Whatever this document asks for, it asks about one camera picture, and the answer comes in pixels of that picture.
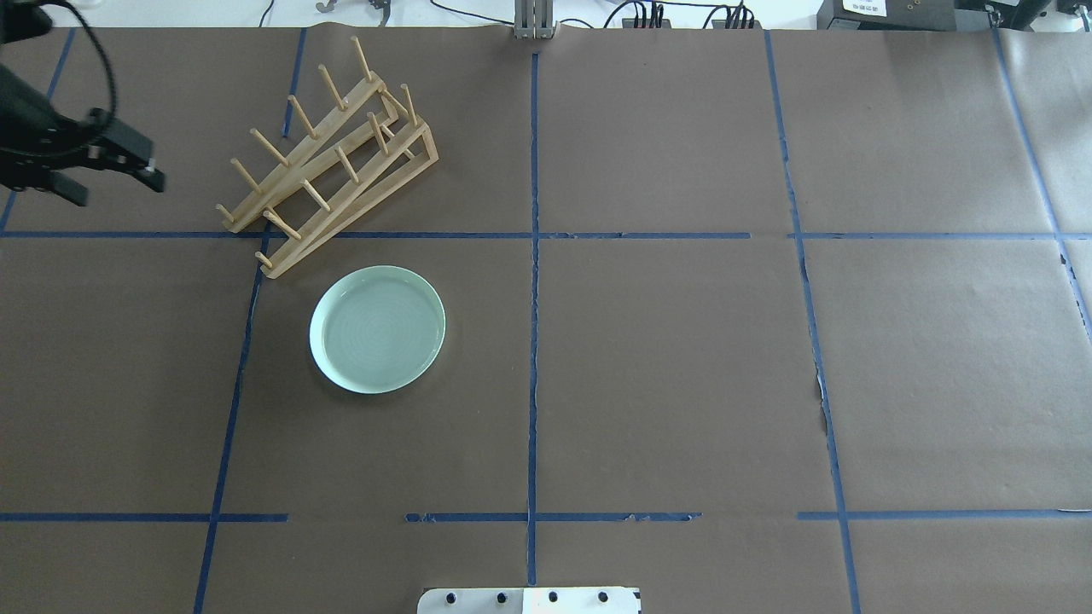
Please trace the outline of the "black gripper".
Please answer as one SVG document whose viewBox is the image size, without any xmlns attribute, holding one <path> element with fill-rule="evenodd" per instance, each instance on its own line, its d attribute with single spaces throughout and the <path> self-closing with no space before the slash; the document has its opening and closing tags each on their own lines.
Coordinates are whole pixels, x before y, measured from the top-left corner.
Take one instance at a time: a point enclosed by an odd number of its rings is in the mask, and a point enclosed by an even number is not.
<svg viewBox="0 0 1092 614">
<path fill-rule="evenodd" d="M 3 186 L 57 194 L 75 206 L 87 206 L 90 190 L 62 174 L 69 168 L 121 172 L 154 192 L 166 190 L 166 175 L 156 166 L 154 144 L 112 113 L 94 107 L 83 120 L 68 118 L 48 105 L 16 102 L 3 108 Z"/>
</svg>

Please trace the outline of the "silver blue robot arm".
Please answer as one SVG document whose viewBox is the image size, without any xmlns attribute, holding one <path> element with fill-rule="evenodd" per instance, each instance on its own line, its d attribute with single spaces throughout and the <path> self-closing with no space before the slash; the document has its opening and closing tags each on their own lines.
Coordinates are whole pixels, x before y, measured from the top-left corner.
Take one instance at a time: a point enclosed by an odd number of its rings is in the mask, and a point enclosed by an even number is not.
<svg viewBox="0 0 1092 614">
<path fill-rule="evenodd" d="M 8 67 L 1 69 L 1 179 L 13 192 L 49 192 L 85 206 L 90 190 L 67 177 L 69 168 L 120 172 L 154 192 L 166 190 L 166 175 L 154 160 L 154 144 L 124 123 L 112 62 L 86 17 L 71 1 L 55 1 L 78 20 L 92 43 L 106 80 L 108 106 L 93 107 L 76 120 Z"/>
</svg>

